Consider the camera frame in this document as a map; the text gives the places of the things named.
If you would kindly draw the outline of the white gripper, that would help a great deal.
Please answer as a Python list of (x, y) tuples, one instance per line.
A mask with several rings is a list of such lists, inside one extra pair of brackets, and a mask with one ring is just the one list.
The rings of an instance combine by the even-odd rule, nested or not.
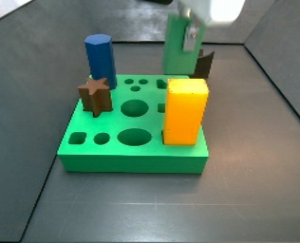
[(231, 25), (237, 20), (245, 0), (179, 0), (179, 16), (189, 20), (185, 30), (183, 51), (195, 47), (201, 23)]

